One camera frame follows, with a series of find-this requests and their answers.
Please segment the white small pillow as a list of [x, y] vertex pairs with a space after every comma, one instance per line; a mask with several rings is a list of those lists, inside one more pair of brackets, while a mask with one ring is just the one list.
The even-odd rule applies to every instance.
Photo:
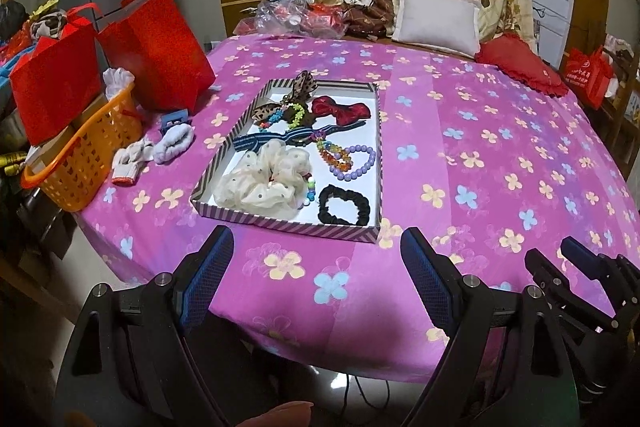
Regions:
[[392, 39], [473, 58], [480, 8], [471, 0], [398, 0]]

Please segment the blue hair claw clip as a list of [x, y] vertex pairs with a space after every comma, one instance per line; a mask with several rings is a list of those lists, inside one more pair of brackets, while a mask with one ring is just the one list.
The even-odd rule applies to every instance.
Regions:
[[165, 134], [171, 127], [178, 124], [190, 124], [191, 117], [186, 109], [175, 110], [160, 117], [160, 133]]

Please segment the pink floral bedsheet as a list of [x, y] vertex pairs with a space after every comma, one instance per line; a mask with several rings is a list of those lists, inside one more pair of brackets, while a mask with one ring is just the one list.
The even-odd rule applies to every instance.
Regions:
[[610, 305], [561, 254], [572, 236], [596, 253], [639, 257], [636, 204], [573, 95], [549, 98], [500, 70], [357, 41], [232, 37], [209, 54], [218, 92], [195, 140], [136, 185], [105, 184], [78, 225], [123, 281], [175, 269], [214, 228], [191, 206], [198, 178], [268, 81], [309, 70], [378, 87], [381, 230], [370, 243], [238, 225], [213, 311], [275, 355], [400, 381], [431, 375], [447, 342], [423, 309], [399, 239], [417, 227], [464, 273], [520, 291], [524, 257], [544, 253], [580, 297]]

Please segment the orange plastic basket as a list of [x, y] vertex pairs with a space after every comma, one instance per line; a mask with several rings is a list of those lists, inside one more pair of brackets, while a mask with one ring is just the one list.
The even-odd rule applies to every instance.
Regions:
[[115, 153], [141, 139], [142, 120], [130, 84], [85, 121], [49, 165], [38, 173], [26, 167], [21, 187], [39, 188], [64, 211], [83, 210], [112, 171]]

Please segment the large red gift bag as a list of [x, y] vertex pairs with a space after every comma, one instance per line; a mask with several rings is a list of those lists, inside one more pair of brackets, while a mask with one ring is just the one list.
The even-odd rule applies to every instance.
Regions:
[[215, 81], [174, 0], [122, 0], [98, 40], [108, 64], [134, 75], [134, 96], [148, 112], [193, 115]]

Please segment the leopard print bow scrunchie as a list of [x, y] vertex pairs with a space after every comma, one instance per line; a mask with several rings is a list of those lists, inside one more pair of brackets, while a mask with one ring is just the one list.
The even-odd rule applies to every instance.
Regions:
[[308, 108], [317, 81], [309, 70], [303, 70], [293, 80], [290, 92], [279, 102], [268, 102], [257, 106], [250, 114], [254, 124], [266, 130], [278, 121], [285, 121], [290, 129], [311, 127], [314, 116]]

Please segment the wooden shelf rack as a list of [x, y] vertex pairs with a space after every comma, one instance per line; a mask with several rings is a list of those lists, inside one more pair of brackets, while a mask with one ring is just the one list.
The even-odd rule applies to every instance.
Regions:
[[604, 117], [602, 141], [627, 180], [639, 153], [639, 109], [628, 109], [631, 97], [639, 95], [639, 47], [634, 48], [629, 58], [623, 57], [622, 52], [608, 55], [622, 77], [616, 95], [605, 98], [600, 106]]

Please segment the red heart cushion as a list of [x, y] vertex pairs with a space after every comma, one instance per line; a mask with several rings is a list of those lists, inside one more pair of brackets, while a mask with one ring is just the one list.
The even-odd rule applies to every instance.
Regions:
[[483, 42], [475, 61], [495, 65], [513, 80], [545, 95], [557, 98], [567, 95], [568, 88], [561, 76], [513, 32]]

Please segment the blue striped headband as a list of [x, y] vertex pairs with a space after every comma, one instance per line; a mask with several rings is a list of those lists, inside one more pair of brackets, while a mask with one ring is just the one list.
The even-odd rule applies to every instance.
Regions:
[[309, 143], [324, 139], [330, 134], [355, 130], [363, 127], [365, 124], [366, 123], [363, 120], [358, 120], [352, 124], [344, 124], [344, 126], [340, 126], [339, 124], [327, 124], [319, 129], [298, 127], [283, 134], [267, 131], [256, 132], [238, 136], [232, 140], [232, 144], [237, 152], [254, 153], [258, 153], [259, 150], [270, 140], [280, 140], [286, 145], [306, 146]]

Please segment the shiny red bow clip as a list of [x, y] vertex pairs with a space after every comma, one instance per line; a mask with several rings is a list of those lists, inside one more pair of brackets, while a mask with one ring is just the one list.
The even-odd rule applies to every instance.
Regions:
[[339, 126], [348, 126], [371, 117], [370, 109], [366, 104], [338, 104], [327, 95], [318, 96], [312, 100], [311, 113], [316, 117], [332, 116]]

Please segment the white fluffy scrunchie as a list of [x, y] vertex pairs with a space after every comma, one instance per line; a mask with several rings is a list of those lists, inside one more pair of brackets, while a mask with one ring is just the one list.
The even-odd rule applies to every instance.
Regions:
[[168, 164], [182, 155], [194, 141], [194, 128], [190, 124], [176, 124], [170, 127], [163, 138], [153, 147], [153, 160], [156, 165]]

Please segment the clear plastic bag of items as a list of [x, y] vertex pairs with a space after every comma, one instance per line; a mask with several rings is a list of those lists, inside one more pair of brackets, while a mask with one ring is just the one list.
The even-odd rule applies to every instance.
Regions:
[[341, 39], [347, 24], [343, 9], [314, 3], [314, 0], [262, 0], [245, 9], [232, 35], [299, 35], [320, 39]]

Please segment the black scrunchie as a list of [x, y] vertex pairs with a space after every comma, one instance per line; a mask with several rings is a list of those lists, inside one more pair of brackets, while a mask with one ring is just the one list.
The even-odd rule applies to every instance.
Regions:
[[332, 184], [320, 192], [318, 219], [322, 225], [365, 227], [370, 217], [371, 206], [366, 196]]

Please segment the striped white tray box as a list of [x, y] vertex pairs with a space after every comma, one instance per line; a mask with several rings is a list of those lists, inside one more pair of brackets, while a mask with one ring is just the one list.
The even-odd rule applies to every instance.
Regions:
[[382, 174], [374, 84], [273, 79], [224, 138], [190, 202], [214, 220], [372, 243]]

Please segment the cream dotted scrunchie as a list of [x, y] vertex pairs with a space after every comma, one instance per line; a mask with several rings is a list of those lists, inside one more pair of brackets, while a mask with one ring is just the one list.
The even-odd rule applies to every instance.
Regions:
[[213, 199], [221, 208], [290, 220], [304, 205], [311, 173], [306, 150], [270, 140], [258, 153], [243, 154], [217, 183]]

